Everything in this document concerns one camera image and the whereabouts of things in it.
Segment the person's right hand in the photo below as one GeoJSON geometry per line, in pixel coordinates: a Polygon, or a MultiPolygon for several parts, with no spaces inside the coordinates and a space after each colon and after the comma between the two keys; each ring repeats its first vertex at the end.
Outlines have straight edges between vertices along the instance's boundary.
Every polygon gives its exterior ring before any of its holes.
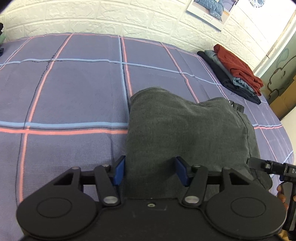
{"type": "Polygon", "coordinates": [[[283,203],[285,210],[288,211],[289,208],[289,204],[287,202],[287,197],[285,196],[284,192],[283,192],[283,185],[285,183],[282,182],[280,185],[277,186],[276,190],[277,190],[277,198],[283,203]]]}

